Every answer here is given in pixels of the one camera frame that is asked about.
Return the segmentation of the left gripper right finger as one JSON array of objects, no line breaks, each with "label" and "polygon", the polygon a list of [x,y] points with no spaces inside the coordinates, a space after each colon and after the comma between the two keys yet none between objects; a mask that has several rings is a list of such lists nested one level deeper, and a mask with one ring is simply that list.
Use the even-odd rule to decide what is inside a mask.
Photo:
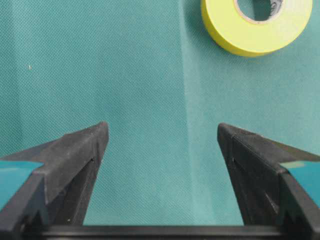
[{"label": "left gripper right finger", "polygon": [[220,123],[217,141],[246,226],[283,227],[291,239],[320,237],[320,157]]}]

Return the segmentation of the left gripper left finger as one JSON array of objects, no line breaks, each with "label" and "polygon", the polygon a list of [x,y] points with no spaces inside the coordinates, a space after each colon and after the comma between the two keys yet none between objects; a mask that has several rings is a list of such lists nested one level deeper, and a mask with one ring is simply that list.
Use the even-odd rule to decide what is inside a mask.
[{"label": "left gripper left finger", "polygon": [[0,237],[29,226],[81,226],[109,141],[104,121],[0,159]]}]

